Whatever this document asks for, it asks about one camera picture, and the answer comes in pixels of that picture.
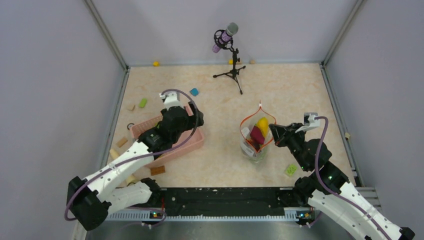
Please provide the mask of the yellow mango toy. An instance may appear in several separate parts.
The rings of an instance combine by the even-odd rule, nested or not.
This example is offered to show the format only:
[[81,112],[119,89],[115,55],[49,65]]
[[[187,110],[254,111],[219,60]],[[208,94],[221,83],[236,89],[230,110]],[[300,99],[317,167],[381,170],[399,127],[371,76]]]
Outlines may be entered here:
[[269,121],[266,117],[260,118],[257,123],[255,124],[257,128],[259,128],[262,136],[265,138],[268,135],[269,131]]

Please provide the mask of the dark red sweet potato toy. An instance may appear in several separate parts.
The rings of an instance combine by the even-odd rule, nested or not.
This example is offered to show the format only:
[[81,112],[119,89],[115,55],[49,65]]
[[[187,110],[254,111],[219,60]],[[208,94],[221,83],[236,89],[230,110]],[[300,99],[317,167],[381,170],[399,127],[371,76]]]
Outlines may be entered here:
[[263,137],[261,131],[255,125],[253,126],[252,130],[250,131],[249,136],[253,141],[255,141],[256,143],[258,143],[260,145],[263,145],[264,142],[265,142],[265,138]]

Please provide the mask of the clear zip top bag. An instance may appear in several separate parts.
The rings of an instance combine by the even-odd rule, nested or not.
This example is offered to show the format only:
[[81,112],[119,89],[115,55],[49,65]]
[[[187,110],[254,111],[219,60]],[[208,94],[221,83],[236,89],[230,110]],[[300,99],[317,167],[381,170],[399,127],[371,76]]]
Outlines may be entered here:
[[240,148],[244,156],[253,163],[261,162],[268,151],[268,145],[274,141],[269,128],[276,118],[265,111],[261,102],[253,113],[245,117],[240,125]]

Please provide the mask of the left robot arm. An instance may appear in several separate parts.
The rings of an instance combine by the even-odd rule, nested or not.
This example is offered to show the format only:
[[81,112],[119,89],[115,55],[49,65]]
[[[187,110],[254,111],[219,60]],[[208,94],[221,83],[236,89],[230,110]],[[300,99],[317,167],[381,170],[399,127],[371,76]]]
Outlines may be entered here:
[[160,202],[157,184],[150,178],[134,185],[119,187],[135,171],[161,155],[181,147],[177,144],[182,133],[193,135],[204,124],[204,114],[193,102],[189,103],[192,115],[185,107],[162,109],[162,118],[152,128],[145,130],[122,155],[84,179],[76,176],[68,183],[64,218],[79,221],[85,230],[99,227],[105,219],[127,207],[146,204],[154,207]]

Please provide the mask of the brown bear chocolate toy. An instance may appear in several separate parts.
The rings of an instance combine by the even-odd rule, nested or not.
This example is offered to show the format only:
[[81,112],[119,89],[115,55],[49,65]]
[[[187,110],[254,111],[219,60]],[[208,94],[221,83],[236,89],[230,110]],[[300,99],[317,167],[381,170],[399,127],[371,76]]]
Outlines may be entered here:
[[257,142],[248,140],[247,143],[256,153],[260,151],[261,145]]

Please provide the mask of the pink plastic basket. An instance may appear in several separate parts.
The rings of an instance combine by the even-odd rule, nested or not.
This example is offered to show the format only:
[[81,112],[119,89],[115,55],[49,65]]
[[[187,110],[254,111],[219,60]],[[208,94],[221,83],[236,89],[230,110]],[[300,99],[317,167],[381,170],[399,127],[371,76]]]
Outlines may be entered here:
[[[132,140],[135,142],[138,139],[139,135],[156,126],[157,123],[161,120],[162,116],[159,115],[149,120],[134,124],[134,126],[129,129]],[[192,137],[182,146],[174,149],[173,151],[169,151],[160,155],[153,162],[145,165],[145,167],[151,169],[159,166],[164,166],[166,163],[172,160],[175,160],[179,157],[182,157],[183,155],[186,155],[201,148],[204,145],[204,139],[205,136],[203,130],[201,127],[198,127]]]

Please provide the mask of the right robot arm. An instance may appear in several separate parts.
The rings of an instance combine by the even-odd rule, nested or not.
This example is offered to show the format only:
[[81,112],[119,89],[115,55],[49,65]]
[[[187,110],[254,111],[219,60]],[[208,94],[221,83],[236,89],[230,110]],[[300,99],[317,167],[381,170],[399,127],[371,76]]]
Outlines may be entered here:
[[321,138],[305,140],[303,124],[270,124],[274,143],[287,147],[301,169],[310,172],[293,187],[293,200],[299,206],[313,207],[327,215],[355,240],[412,240],[415,233],[382,215],[360,193],[330,158],[332,153]]

